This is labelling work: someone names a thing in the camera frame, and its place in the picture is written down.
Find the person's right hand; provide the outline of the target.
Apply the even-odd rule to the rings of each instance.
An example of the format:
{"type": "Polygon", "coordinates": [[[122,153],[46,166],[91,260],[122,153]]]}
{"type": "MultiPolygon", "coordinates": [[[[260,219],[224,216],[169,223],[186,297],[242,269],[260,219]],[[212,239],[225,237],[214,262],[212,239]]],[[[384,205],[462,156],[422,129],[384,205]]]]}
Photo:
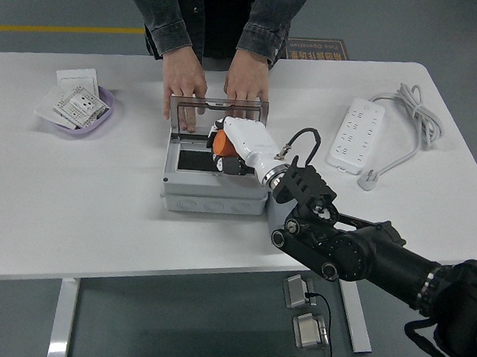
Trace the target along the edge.
{"type": "Polygon", "coordinates": [[[163,118],[171,117],[171,97],[204,98],[205,72],[191,46],[163,54],[163,118]]]}

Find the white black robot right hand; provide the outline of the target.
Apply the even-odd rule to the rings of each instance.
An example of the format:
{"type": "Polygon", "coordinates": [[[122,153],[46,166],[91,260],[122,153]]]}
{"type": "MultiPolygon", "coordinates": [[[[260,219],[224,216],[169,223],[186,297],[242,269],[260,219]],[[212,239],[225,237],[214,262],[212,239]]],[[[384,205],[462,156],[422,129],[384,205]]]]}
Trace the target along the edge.
{"type": "Polygon", "coordinates": [[[206,145],[217,169],[224,174],[255,172],[259,183],[273,190],[288,169],[289,146],[278,148],[260,121],[227,116],[216,120],[206,145]]]}

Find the person's left hand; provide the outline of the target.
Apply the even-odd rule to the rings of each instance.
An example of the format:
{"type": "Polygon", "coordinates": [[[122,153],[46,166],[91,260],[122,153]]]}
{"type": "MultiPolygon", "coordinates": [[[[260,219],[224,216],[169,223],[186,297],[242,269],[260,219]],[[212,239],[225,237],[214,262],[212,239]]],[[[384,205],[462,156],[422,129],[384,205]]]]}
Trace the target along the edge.
{"type": "Polygon", "coordinates": [[[228,69],[224,91],[234,101],[267,102],[268,60],[246,49],[237,49],[228,69]]]}

